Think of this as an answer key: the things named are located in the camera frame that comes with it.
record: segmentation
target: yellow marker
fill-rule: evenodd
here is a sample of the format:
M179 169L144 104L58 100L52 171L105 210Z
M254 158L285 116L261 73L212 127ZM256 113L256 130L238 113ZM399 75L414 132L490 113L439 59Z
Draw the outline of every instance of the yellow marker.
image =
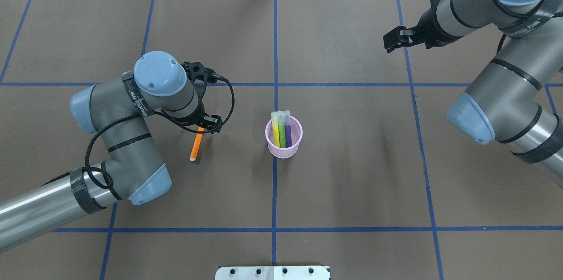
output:
M203 129L203 127L199 126L197 128L197 131L201 132L201 131L205 131L205 129ZM191 148L190 161L195 161L195 158L197 158L197 152L199 151L199 144L201 144L201 138L202 137L203 137L203 134L195 134L194 146L193 146L193 148Z
M280 130L278 125L277 112L272 112L272 131L274 133L274 145L280 146Z

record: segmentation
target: green marker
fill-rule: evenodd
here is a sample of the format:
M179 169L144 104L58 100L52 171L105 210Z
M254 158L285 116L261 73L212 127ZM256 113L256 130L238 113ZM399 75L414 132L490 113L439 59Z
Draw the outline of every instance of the green marker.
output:
M285 126L283 124L283 110L279 110L276 114L276 118L278 119L278 129L280 133L280 147L287 148L287 144L285 143Z

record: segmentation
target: silver metal tube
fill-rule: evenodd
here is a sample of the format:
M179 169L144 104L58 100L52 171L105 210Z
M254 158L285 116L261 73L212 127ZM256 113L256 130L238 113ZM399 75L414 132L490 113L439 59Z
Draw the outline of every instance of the silver metal tube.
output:
M117 202L111 192L96 186L86 172L83 176L90 196L101 206ZM99 172L94 172L94 176L104 182ZM0 204L0 252L86 215L74 197L69 176L17 196Z

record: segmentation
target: black band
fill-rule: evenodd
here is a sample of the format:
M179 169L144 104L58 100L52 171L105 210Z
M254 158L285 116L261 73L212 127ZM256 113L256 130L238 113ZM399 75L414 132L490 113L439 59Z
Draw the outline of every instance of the black band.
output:
M524 70L518 68L517 66L509 63L509 62L505 62L504 60L500 60L500 59L493 59L490 62L491 64L497 64L499 66L503 66L506 69L512 71L513 73L519 75L520 77L522 77L524 80L526 80L527 82L531 83L534 88L536 88L537 91L541 90L541 88L543 87L541 85L541 83L539 83L538 80L536 80L534 77L532 77L531 75L529 75L527 72L525 72Z
M153 110L151 110L146 103L145 98L143 98L141 94L141 90L139 90L139 86L137 86L135 82L133 71L131 70L121 74L121 80L123 81L123 85L125 86L125 90L127 90L131 102L137 107L141 116L147 117L153 115Z
M522 132L519 132L518 134L516 134L515 136L513 136L509 139L499 140L498 142L500 142L501 144L508 144L509 142L514 142L515 140L518 140L522 136L526 135L526 133L529 132L537 124L537 121L539 120L539 117L541 116L542 111L543 110L541 109L541 106L538 105L537 106L537 112L535 112L534 119L531 120L531 122L528 124L528 126L526 126L525 129L522 130Z
M106 161L106 160L104 160L104 161L102 162L101 167L102 167L102 169L103 169L105 172L107 172L107 169L106 169L106 167L105 167L105 161ZM123 200L123 198L122 198L121 196L119 196L119 194L117 193L117 191L115 191L115 188L113 187L113 185L110 186L109 192L111 192L111 195L112 195L114 198L116 198L117 200Z
M563 148L563 127L559 123L559 116L557 114L554 115L557 117L557 128L555 128L553 134L543 144L529 152L523 154L513 153L518 159L527 164L536 164L550 158Z
M100 204L90 196L86 188L86 183L84 182L84 175L81 168L76 168L70 172L70 187L76 202L78 202L78 205L84 212L94 214L105 209L105 207L100 206Z
M518 38L529 34L553 18L555 13L557 13L559 4L561 4L561 0L542 0L539 3L539 8L533 15L511 28L501 29L501 31L510 38Z
M462 25L465 26L465 27L473 28L473 29L480 28L480 27L471 26L471 25L465 23L464 21L462 21L462 20L459 18L459 15L457 15L456 9L454 8L454 0L450 0L450 9L452 10L452 14L453 14L454 17L456 18L456 21L459 22L459 24L462 24Z
M149 137L151 137L151 134L150 134L150 133L146 133L146 134L142 134L142 135L140 135L140 136L137 136L137 137L135 137L135 138L131 138L131 139L129 139L129 140L125 140L125 142L120 142L120 143L117 144L117 145L113 145L113 146L111 146L110 148L107 148L107 152L109 152L109 153L110 153L110 152L114 152L115 150L118 150L119 148L123 148L123 147L125 147L125 146L127 146L127 145L133 144L134 142L138 142L139 140L143 140L143 139L149 138Z

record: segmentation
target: purple marker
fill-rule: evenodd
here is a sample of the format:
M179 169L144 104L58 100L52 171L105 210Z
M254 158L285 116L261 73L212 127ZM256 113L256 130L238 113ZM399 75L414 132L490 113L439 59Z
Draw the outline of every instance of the purple marker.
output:
M287 148L291 147L291 119L289 118L289 111L283 111L283 124L285 127L285 146Z

